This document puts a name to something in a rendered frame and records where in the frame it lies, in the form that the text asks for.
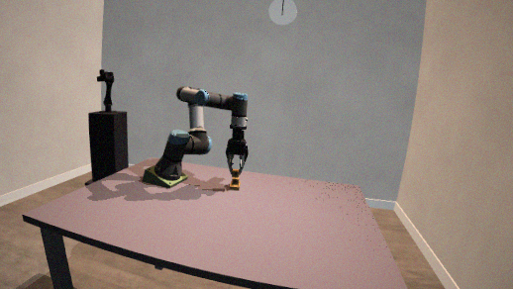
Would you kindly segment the orange wooden tray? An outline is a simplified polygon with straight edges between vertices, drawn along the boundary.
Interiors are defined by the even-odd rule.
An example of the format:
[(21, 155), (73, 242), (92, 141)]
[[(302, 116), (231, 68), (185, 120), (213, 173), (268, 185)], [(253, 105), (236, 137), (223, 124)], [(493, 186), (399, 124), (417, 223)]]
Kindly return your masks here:
[(239, 191), (240, 185), (241, 185), (241, 181), (239, 181), (239, 185), (232, 185), (232, 181), (231, 181), (230, 190), (238, 190)]

